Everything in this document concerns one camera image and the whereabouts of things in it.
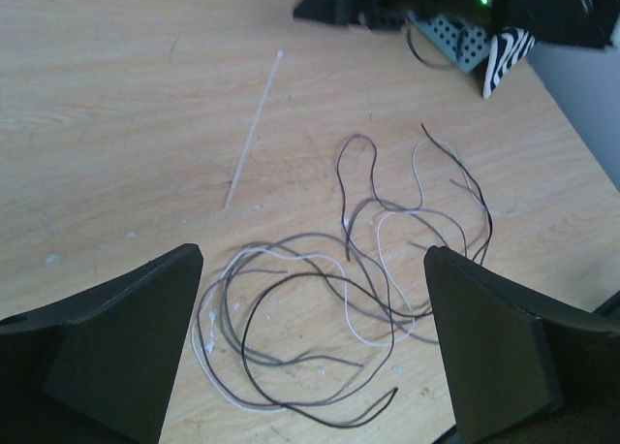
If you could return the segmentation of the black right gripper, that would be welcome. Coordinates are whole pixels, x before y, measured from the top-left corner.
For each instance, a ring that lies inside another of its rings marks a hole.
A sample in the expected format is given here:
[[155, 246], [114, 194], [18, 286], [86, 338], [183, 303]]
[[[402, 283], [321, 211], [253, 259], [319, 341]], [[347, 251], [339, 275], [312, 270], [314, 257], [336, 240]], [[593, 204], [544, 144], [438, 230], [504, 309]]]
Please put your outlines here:
[[293, 18], [332, 27], [397, 32], [423, 0], [298, 0]]

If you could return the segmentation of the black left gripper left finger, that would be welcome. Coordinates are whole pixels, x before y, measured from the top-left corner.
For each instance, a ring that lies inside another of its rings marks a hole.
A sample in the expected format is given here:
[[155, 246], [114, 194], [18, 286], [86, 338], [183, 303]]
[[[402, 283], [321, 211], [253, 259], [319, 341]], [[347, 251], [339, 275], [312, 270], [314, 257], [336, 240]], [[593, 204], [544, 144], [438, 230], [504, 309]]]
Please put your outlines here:
[[3, 319], [2, 442], [158, 442], [201, 274], [185, 243]]

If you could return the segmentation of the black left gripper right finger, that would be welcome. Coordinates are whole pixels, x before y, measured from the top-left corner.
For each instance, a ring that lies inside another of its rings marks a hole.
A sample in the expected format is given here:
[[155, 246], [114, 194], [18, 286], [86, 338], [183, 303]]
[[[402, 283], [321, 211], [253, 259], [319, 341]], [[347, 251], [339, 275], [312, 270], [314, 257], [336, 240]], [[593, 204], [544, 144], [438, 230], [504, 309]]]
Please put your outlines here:
[[423, 263], [455, 418], [439, 442], [618, 442], [617, 296], [587, 312], [447, 247]]

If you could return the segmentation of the white zip tie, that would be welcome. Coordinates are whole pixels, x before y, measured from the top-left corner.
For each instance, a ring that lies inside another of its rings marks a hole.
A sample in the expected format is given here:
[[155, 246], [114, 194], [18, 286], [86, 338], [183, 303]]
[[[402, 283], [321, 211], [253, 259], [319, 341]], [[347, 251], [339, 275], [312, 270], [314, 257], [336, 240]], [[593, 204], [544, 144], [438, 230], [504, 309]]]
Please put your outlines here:
[[238, 185], [238, 182], [240, 181], [240, 178], [241, 178], [241, 174], [242, 174], [242, 170], [243, 170], [243, 165], [244, 165], [244, 163], [246, 161], [246, 158], [247, 158], [247, 156], [249, 154], [251, 143], [252, 143], [252, 140], [253, 140], [253, 138], [255, 136], [256, 130], [258, 128], [261, 116], [263, 114], [264, 106], [265, 106], [267, 97], [268, 97], [268, 95], [270, 93], [273, 81], [274, 81], [274, 79], [275, 79], [275, 77], [277, 75], [277, 72], [278, 72], [279, 66], [281, 64], [281, 61], [282, 61], [282, 59], [284, 57], [284, 54], [285, 54], [285, 52], [282, 49], [278, 49], [277, 52], [276, 52], [275, 59], [274, 59], [273, 65], [271, 67], [270, 73], [268, 75], [268, 78], [266, 80], [266, 83], [265, 83], [265, 86], [264, 86], [264, 89], [263, 89], [263, 93], [262, 93], [261, 99], [260, 99], [260, 101], [258, 103], [257, 109], [256, 109], [255, 114], [253, 116], [251, 125], [250, 125], [250, 127], [248, 129], [246, 140], [245, 140], [244, 145], [243, 145], [243, 147], [241, 149], [241, 152], [240, 152], [240, 155], [239, 155], [239, 158], [238, 158], [238, 162], [237, 162], [235, 170], [233, 172], [232, 179], [231, 179], [231, 182], [230, 182], [230, 187], [229, 187], [229, 190], [228, 190], [228, 193], [227, 193], [227, 196], [226, 196], [226, 200], [224, 201], [223, 209], [227, 209], [231, 205], [231, 202], [233, 200], [234, 192], [235, 192], [235, 190], [237, 188], [237, 185]]

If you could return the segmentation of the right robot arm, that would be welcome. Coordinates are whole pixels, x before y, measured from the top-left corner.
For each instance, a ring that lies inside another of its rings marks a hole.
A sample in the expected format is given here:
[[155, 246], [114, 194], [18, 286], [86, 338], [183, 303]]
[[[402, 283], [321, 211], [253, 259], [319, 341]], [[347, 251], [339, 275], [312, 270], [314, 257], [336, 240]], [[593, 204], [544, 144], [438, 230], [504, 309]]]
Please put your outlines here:
[[603, 49], [619, 45], [619, 0], [299, 0], [297, 19], [395, 30], [407, 14], [445, 16], [491, 33], [513, 27], [538, 41]]

